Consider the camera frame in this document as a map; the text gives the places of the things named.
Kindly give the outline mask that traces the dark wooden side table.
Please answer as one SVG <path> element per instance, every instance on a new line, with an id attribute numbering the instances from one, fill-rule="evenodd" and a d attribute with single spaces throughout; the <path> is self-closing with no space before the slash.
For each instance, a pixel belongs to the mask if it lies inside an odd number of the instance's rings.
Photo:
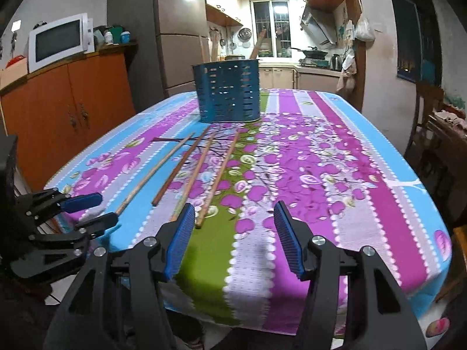
<path id="1" fill-rule="evenodd" d="M 466 137 L 434 114 L 427 130 L 432 138 L 423 170 L 435 178 L 431 197 L 447 227 L 454 229 L 466 224 Z"/>

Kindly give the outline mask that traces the floral striped tablecloth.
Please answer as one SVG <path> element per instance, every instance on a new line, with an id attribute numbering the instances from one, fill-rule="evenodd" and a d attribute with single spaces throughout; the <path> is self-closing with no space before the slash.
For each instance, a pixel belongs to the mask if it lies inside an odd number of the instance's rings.
<path id="1" fill-rule="evenodd" d="M 205 137 L 152 206 L 206 127 Z M 251 123 L 202 123 L 193 92 L 153 105 L 104 134 L 48 181 L 64 194 L 98 192 L 103 197 L 95 208 L 62 215 L 60 223 L 69 228 L 115 212 L 147 172 L 194 132 L 100 242 L 121 251 L 155 235 L 172 216 L 214 133 L 187 199 L 199 215 L 237 131 L 203 226 L 193 232 L 175 280 L 162 286 L 168 307 L 228 326 L 294 333 L 308 286 L 290 271 L 276 235 L 273 209 L 283 201 L 291 216 L 335 245 L 354 251 L 372 246 L 414 313 L 429 308 L 452 258 L 447 228 L 393 144 L 331 93 L 264 90 L 260 119 Z"/>

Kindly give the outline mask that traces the kitchen window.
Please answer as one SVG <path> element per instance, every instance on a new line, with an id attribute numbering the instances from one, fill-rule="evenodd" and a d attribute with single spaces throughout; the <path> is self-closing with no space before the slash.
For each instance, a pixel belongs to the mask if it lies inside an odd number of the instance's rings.
<path id="1" fill-rule="evenodd" d="M 263 0 L 251 3 L 256 34 L 264 33 L 259 58 L 290 58 L 290 10 L 287 0 Z"/>

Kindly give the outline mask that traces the wooden chopstick five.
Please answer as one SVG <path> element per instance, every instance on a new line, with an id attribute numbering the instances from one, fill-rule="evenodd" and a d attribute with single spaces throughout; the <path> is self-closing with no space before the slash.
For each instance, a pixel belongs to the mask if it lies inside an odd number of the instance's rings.
<path id="1" fill-rule="evenodd" d="M 199 174 L 199 170 L 200 168 L 202 167 L 203 165 L 203 162 L 206 158 L 206 156 L 208 155 L 209 153 L 209 150 L 210 150 L 210 146 L 213 142 L 215 138 L 215 134 L 212 133 L 209 137 L 208 137 L 208 142 L 207 144 L 205 145 L 204 147 L 204 150 L 202 151 L 201 153 L 201 156 L 199 157 L 198 159 L 198 162 L 196 164 L 196 168 L 193 172 L 193 174 L 191 175 L 190 179 L 188 180 L 188 184 L 186 185 L 185 189 L 184 189 L 184 192 L 179 200 L 179 202 L 177 203 L 173 213 L 172 213 L 172 216 L 170 217 L 170 220 L 171 221 L 174 221 L 175 219 L 177 219 L 177 217 L 179 216 L 181 210 L 183 209 L 184 207 L 184 204 L 186 203 L 187 199 L 188 199 L 188 195 L 191 191 L 191 188 L 192 188 L 192 185 L 194 184 L 195 180 L 196 180 L 196 177 L 197 175 Z"/>

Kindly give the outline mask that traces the blue lidded jar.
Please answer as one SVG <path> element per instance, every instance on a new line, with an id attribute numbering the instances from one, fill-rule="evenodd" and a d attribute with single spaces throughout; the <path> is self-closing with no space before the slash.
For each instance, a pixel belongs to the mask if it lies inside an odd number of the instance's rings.
<path id="1" fill-rule="evenodd" d="M 130 42 L 130 32 L 124 31 L 120 34 L 120 43 L 126 44 Z"/>

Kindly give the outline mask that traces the white bottle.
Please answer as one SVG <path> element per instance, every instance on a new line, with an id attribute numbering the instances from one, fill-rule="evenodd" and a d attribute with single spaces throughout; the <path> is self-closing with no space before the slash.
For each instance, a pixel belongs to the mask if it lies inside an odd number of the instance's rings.
<path id="1" fill-rule="evenodd" d="M 106 45 L 111 45 L 113 44 L 113 35 L 109 30 L 106 30 L 104 32 L 104 43 Z"/>

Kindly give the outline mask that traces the steel kettle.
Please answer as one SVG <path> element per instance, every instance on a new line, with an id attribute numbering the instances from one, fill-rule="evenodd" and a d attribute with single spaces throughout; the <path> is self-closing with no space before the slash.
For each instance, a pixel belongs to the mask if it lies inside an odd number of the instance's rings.
<path id="1" fill-rule="evenodd" d="M 342 70 L 342 61 L 339 54 L 333 54 L 330 59 L 330 69 L 340 72 Z"/>

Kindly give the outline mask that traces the wooden chopstick four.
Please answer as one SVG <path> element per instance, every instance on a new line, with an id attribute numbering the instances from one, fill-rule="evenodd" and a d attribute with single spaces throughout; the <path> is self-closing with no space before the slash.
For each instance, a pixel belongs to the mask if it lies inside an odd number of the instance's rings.
<path id="1" fill-rule="evenodd" d="M 178 162 L 177 166 L 172 170 L 172 172 L 169 174 L 169 177 L 166 179 L 164 184 L 162 185 L 161 189 L 158 191 L 154 199 L 152 200 L 152 206 L 157 206 L 158 203 L 161 201 L 163 195 L 169 188 L 169 185 L 172 183 L 172 181 L 175 179 L 177 174 L 179 173 L 180 169 L 183 167 L 185 162 L 188 160 L 188 158 L 191 156 L 193 151 L 197 148 L 201 140 L 205 137 L 209 130 L 209 127 L 206 127 L 204 131 L 197 137 L 197 139 L 194 141 L 193 144 L 191 144 L 190 148 L 185 152 L 185 154 L 181 157 L 180 161 Z"/>

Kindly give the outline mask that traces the grey refrigerator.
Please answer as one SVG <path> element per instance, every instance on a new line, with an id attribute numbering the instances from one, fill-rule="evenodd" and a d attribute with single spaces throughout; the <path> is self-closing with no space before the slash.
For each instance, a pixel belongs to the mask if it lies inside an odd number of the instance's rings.
<path id="1" fill-rule="evenodd" d="M 107 22 L 138 47 L 128 71 L 136 111 L 195 90 L 192 68 L 209 58 L 205 0 L 107 0 Z"/>

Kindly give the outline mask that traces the orange wooden cabinet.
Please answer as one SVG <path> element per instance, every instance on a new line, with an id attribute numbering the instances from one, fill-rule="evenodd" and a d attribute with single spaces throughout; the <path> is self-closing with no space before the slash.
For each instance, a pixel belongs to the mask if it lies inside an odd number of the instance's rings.
<path id="1" fill-rule="evenodd" d="M 74 156 L 135 115 L 128 69 L 137 49 L 111 45 L 1 90 L 3 125 L 18 136 L 19 172 L 32 190 L 42 190 Z"/>

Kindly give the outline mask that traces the black wok on stove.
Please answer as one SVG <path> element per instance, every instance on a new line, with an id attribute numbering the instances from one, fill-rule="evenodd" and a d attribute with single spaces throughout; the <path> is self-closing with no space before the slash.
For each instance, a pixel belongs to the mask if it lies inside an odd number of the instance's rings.
<path id="1" fill-rule="evenodd" d="M 318 59 L 324 60 L 326 55 L 328 54 L 327 51 L 319 50 L 316 47 L 310 47 L 309 49 L 300 49 L 300 48 L 293 48 L 292 50 L 301 51 L 307 59 Z"/>

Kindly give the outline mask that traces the white microwave oven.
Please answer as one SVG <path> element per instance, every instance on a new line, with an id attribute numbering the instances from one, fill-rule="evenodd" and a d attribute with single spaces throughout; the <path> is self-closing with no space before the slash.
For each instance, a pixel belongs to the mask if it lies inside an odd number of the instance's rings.
<path id="1" fill-rule="evenodd" d="M 94 52 L 93 19 L 87 13 L 65 17 L 29 33 L 29 72 L 74 55 Z"/>

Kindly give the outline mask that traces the blue perforated utensil holder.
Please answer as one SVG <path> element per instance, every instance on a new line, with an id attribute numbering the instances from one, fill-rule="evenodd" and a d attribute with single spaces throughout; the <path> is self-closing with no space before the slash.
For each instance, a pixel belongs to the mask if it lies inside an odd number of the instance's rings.
<path id="1" fill-rule="evenodd" d="M 260 118 L 259 62 L 237 59 L 192 67 L 203 123 L 249 123 Z"/>

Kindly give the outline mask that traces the wooden chopstick six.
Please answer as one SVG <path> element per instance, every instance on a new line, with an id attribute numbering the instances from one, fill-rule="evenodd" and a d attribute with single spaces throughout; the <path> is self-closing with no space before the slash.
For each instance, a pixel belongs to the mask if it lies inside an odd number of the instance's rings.
<path id="1" fill-rule="evenodd" d="M 215 180 L 214 180 L 214 182 L 213 182 L 213 184 L 212 184 L 212 186 L 211 186 L 211 188 L 209 190 L 209 193 L 208 193 L 208 196 L 207 196 L 207 198 L 206 198 L 206 200 L 204 202 L 204 205 L 203 205 L 202 209 L 199 212 L 199 216 L 196 219 L 196 223 L 195 223 L 196 229 L 200 229 L 203 226 L 204 217 L 206 216 L 206 214 L 208 212 L 208 209 L 210 207 L 210 203 L 211 203 L 213 197 L 215 196 L 215 192 L 216 192 L 216 190 L 218 188 L 218 184 L 220 183 L 221 178 L 222 178 L 222 173 L 224 172 L 224 170 L 226 168 L 226 165 L 227 165 L 227 163 L 228 163 L 228 161 L 229 161 L 229 159 L 230 159 L 230 157 L 231 157 L 231 155 L 232 155 L 232 153 L 233 153 L 233 151 L 235 149 L 235 145 L 236 145 L 236 143 L 238 141 L 239 136 L 240 136 L 240 132 L 237 131 L 235 133 L 234 139 L 232 140 L 232 142 L 231 142 L 231 144 L 230 144 L 230 146 L 229 146 L 229 148 L 228 148 L 228 150 L 226 152 L 226 155 L 225 155 L 225 158 L 224 158 L 224 160 L 223 160 L 223 162 L 221 164 L 221 167 L 219 168 L 219 170 L 216 173 Z"/>

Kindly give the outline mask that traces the wooden chopstick three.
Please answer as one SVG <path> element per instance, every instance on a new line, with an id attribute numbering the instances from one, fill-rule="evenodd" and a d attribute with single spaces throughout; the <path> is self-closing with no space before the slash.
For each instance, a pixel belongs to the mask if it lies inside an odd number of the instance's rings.
<path id="1" fill-rule="evenodd" d="M 175 145 L 169 152 L 162 157 L 160 161 L 156 163 L 147 174 L 138 182 L 138 184 L 131 190 L 128 196 L 123 200 L 123 202 L 116 209 L 115 213 L 117 216 L 120 216 L 123 211 L 128 207 L 134 197 L 139 193 L 141 188 L 143 188 L 148 181 L 157 173 L 157 171 L 169 160 L 169 158 L 174 155 L 183 145 L 185 145 L 193 136 L 194 132 L 190 133 L 187 137 L 183 138 L 177 145 Z"/>

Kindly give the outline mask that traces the white hanging plastic bag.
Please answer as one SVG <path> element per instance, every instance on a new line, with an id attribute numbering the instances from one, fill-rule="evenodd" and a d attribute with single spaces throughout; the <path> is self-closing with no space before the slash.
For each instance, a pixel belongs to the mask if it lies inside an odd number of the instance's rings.
<path id="1" fill-rule="evenodd" d="M 358 18 L 355 27 L 355 37 L 365 43 L 372 43 L 375 41 L 374 29 L 371 27 L 369 20 L 362 14 Z"/>

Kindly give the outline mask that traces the wooden chopstick one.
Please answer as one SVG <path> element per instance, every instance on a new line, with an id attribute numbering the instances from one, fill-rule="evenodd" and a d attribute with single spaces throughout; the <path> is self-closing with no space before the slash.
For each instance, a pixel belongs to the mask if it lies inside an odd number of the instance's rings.
<path id="1" fill-rule="evenodd" d="M 254 48 L 252 49 L 252 53 L 251 55 L 249 56 L 250 59 L 256 59 L 258 54 L 259 54 L 259 51 L 260 51 L 260 47 L 261 47 L 261 44 L 264 40 L 264 37 L 265 35 L 267 34 L 268 30 L 267 29 L 263 29 L 258 38 L 257 38 L 257 42 L 255 43 L 255 46 Z"/>

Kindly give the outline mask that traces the wooden dining chair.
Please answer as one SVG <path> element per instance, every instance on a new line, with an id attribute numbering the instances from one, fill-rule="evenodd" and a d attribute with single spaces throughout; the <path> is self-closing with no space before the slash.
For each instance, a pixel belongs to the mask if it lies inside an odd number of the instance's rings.
<path id="1" fill-rule="evenodd" d="M 416 82 L 416 107 L 404 158 L 419 176 L 428 177 L 438 163 L 440 140 L 429 127 L 430 115 L 441 105 L 444 91 L 426 80 Z"/>

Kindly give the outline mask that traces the range hood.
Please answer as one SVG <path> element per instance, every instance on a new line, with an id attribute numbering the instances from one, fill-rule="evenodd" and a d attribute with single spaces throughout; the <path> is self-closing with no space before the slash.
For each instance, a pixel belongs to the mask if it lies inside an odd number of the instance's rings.
<path id="1" fill-rule="evenodd" d="M 337 46 L 336 24 L 331 13 L 306 6 L 301 18 L 301 28 L 319 48 Z"/>

